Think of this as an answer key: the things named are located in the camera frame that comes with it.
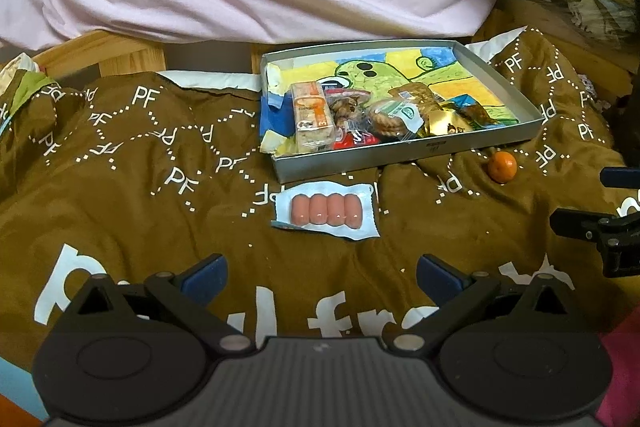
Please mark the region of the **small orange tangerine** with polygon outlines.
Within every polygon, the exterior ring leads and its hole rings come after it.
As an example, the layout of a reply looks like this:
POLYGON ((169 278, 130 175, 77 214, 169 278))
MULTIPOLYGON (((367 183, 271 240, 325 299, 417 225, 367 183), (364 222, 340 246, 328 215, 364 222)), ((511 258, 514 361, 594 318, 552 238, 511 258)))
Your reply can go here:
POLYGON ((489 158, 487 173, 499 184, 509 183, 518 173, 518 162, 511 153, 499 150, 489 158))

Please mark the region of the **grey metal tray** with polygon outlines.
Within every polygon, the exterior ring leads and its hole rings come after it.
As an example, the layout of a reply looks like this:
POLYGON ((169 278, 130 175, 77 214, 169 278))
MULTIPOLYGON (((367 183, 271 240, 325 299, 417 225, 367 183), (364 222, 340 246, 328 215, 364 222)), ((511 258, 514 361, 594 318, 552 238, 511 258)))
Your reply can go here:
POLYGON ((325 150, 324 152, 304 155, 273 157, 272 165, 282 182, 299 181, 329 176, 346 170, 359 170, 375 166, 393 164, 427 158, 449 153, 457 153, 471 148, 484 148, 493 145, 521 142, 532 139, 541 126, 542 117, 538 109, 521 94, 513 84, 482 58, 474 54, 463 44, 454 40, 400 39, 374 40, 322 44, 306 48, 269 52, 260 62, 260 77, 264 87, 265 64, 274 58, 289 58, 299 53, 352 52, 356 49, 380 50, 383 48, 422 48, 422 46, 450 46, 462 65, 473 75, 486 83, 486 86, 501 98, 518 117, 514 126, 494 130, 472 131, 431 138, 414 139, 399 142, 386 142, 378 145, 350 148, 349 150, 325 150))

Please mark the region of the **green label biscuit packet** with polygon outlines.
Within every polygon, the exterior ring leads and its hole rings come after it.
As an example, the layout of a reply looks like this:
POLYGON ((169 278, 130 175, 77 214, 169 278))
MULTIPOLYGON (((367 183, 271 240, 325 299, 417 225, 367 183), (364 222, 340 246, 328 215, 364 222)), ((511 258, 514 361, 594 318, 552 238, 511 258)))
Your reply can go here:
POLYGON ((366 114, 372 132, 383 139, 412 139, 425 124, 418 106, 404 98, 378 100, 366 109, 366 114))

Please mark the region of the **pink sausages packet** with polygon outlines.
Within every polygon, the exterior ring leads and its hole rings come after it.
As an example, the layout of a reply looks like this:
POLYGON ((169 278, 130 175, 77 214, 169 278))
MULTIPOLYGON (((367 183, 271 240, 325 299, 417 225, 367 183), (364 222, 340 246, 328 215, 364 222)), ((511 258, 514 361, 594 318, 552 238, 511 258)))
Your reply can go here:
POLYGON ((343 185, 314 181, 276 195, 273 228, 316 232, 363 241, 380 236, 374 215, 372 184, 343 185))

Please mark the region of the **white pillow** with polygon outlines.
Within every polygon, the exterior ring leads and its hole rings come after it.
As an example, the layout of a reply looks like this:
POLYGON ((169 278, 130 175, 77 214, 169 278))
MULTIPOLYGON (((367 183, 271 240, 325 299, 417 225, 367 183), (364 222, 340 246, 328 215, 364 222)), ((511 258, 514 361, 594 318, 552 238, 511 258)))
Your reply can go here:
POLYGON ((164 70, 160 75, 182 89, 262 91, 262 77, 246 72, 192 72, 164 70))

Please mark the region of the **brown printed blanket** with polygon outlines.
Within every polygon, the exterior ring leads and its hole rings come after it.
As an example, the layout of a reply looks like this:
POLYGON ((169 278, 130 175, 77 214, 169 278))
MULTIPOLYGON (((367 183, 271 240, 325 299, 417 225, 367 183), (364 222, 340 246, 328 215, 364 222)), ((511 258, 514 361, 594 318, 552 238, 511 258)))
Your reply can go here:
POLYGON ((639 208, 637 191, 600 183, 622 158, 573 65, 532 28, 491 63, 544 113, 535 138, 513 147, 515 179, 492 181, 484 150, 340 172, 337 183, 374 191, 378 236, 360 242, 273 228, 284 184, 258 150, 254 92, 141 74, 50 84, 4 110, 2 395, 42 415, 32 358, 89 275, 139 283, 212 254, 229 267, 214 312, 256 340, 408 329, 432 311, 416 286, 425 253, 516 283, 552 274, 600 331, 637 313, 637 279, 607 279, 593 246, 549 229, 559 207, 639 208))

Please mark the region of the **quail egg vacuum packet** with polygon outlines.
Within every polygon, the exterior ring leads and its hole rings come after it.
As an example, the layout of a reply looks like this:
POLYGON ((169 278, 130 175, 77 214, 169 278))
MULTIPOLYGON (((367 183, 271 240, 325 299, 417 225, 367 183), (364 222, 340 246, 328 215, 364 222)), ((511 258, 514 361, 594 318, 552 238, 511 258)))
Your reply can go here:
POLYGON ((366 104, 371 98, 369 91, 329 88, 324 94, 336 127, 333 150, 380 143, 380 139, 372 133, 366 113, 366 104))

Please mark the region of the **wooden bed frame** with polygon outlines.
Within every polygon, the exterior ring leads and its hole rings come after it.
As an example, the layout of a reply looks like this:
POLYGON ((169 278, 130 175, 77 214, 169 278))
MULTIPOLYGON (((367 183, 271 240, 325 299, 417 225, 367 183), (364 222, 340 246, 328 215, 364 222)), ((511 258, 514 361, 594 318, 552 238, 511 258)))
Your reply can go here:
POLYGON ((36 54, 34 62, 56 79, 91 67, 96 67, 101 77, 198 66, 220 67, 231 72, 258 72, 262 56, 278 49, 278 44, 224 41, 165 46, 160 42, 96 30, 36 54))

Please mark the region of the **orange white bread packet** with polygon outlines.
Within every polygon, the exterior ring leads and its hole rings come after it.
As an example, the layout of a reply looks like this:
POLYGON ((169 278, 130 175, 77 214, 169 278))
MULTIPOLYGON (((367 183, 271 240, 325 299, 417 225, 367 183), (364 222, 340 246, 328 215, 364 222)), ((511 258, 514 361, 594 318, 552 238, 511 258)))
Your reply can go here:
POLYGON ((297 153, 329 150, 335 140, 335 124, 322 87, 317 81, 291 86, 297 153))

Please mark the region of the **crayon dinosaur drawing paper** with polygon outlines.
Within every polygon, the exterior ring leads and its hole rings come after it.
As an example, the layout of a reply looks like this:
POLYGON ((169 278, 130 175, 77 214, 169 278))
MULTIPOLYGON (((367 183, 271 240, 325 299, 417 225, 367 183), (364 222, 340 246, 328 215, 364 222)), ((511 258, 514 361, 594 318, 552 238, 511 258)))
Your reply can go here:
POLYGON ((366 109, 378 100, 393 98, 390 89, 420 82, 466 118, 473 131, 518 123, 510 107, 462 65, 450 46, 299 53, 265 64, 259 130, 262 153, 273 157, 304 155, 297 153, 295 143, 291 86, 306 81, 317 81, 323 92, 329 88, 369 91, 366 109))

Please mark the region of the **gold foil snack packet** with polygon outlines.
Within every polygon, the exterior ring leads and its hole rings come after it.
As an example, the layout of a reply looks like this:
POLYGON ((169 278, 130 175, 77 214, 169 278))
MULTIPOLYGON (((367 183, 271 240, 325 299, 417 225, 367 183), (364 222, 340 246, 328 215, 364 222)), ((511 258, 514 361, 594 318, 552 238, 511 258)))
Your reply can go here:
POLYGON ((423 124, 416 135, 426 138, 432 135, 445 135, 471 132, 472 124, 454 108, 448 107, 437 98, 436 94, 424 83, 410 82, 390 89, 393 98, 403 98, 416 106, 423 124))

